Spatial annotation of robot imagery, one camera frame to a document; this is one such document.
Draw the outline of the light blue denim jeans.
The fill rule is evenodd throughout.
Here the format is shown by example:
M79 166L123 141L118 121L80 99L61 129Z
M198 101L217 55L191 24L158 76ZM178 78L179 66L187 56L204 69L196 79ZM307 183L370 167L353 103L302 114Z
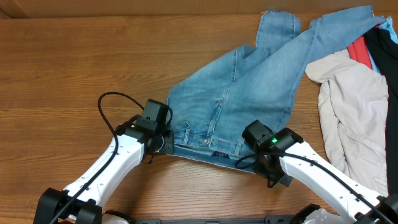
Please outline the light blue denim jeans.
M234 168L251 153L242 138L260 121L284 128L307 65L344 50L385 19L371 6L325 14L307 30L294 14L266 11L255 46L242 45L175 85L167 104L173 111L173 156Z

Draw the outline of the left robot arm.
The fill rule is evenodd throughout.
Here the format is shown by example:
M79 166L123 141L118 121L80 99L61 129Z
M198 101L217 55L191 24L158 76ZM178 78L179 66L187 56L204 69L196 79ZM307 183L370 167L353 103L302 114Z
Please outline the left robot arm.
M34 224L64 223L71 218L75 223L133 223L121 212L104 211L103 208L123 178L146 155L154 156L161 150L170 151L174 146L171 130L153 134L135 126L116 129L107 150L76 181L62 191L47 189L39 198Z

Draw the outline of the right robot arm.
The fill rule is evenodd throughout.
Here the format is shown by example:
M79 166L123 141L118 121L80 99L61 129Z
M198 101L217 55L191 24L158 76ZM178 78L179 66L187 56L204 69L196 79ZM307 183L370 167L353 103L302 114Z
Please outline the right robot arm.
M251 133L258 159L310 188L337 214L308 214L304 223L397 223L397 195L384 197L344 175L319 156L301 136L285 128L273 133L265 126Z

